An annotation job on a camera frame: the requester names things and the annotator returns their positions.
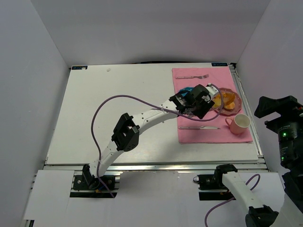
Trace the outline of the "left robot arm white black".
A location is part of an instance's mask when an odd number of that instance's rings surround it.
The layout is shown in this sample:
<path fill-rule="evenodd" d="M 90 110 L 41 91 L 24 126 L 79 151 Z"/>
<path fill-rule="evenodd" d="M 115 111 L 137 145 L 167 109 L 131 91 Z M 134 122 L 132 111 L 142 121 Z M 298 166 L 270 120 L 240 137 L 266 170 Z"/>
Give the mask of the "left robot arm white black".
<path fill-rule="evenodd" d="M 218 93 L 212 84 L 205 87 L 199 84 L 192 90 L 179 91 L 159 106 L 150 105 L 151 109 L 146 112 L 121 115 L 108 145 L 104 149 L 97 147 L 98 159 L 83 166 L 82 176 L 88 188 L 99 188 L 107 169 L 120 155 L 135 149 L 140 135 L 149 128 L 179 116 L 204 122 L 204 116 L 213 107 L 213 98 Z"/>

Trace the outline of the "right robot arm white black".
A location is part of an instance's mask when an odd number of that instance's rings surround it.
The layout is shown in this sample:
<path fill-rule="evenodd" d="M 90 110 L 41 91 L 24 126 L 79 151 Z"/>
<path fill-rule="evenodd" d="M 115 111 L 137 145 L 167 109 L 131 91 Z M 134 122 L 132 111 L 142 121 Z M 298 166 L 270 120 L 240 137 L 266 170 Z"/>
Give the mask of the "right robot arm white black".
<path fill-rule="evenodd" d="M 254 115 L 263 118 L 272 113 L 279 117 L 265 121 L 267 129 L 277 135 L 278 150 L 269 163 L 284 184 L 284 202 L 274 211 L 242 181 L 232 164 L 217 166 L 213 181 L 230 191 L 246 211 L 248 227 L 301 227 L 303 225 L 303 106 L 293 96 L 272 99 L 262 96 Z"/>

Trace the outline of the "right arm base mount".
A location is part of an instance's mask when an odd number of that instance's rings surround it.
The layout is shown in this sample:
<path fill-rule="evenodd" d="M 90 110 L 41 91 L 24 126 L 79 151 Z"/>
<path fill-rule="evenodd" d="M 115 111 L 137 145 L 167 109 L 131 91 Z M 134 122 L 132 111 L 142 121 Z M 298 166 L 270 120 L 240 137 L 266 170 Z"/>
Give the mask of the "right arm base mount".
<path fill-rule="evenodd" d="M 223 185 L 222 180 L 217 180 L 212 175 L 197 175 L 193 178 L 193 182 L 199 185 L 199 189 L 202 191 L 222 191 L 227 192 L 229 189 Z"/>

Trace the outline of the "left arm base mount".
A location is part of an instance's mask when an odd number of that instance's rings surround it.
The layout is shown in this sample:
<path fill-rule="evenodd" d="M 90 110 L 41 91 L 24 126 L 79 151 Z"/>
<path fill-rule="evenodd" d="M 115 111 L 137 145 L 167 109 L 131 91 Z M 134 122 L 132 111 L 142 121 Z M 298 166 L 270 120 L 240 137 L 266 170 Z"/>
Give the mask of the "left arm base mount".
<path fill-rule="evenodd" d="M 115 189 L 116 177 L 114 175 L 102 176 L 101 180 L 107 185 L 109 190 L 112 191 Z M 91 183 L 87 183 L 83 175 L 76 175 L 74 177 L 72 189 L 76 191 L 107 190 L 103 183 L 101 183 L 97 178 L 93 178 Z"/>

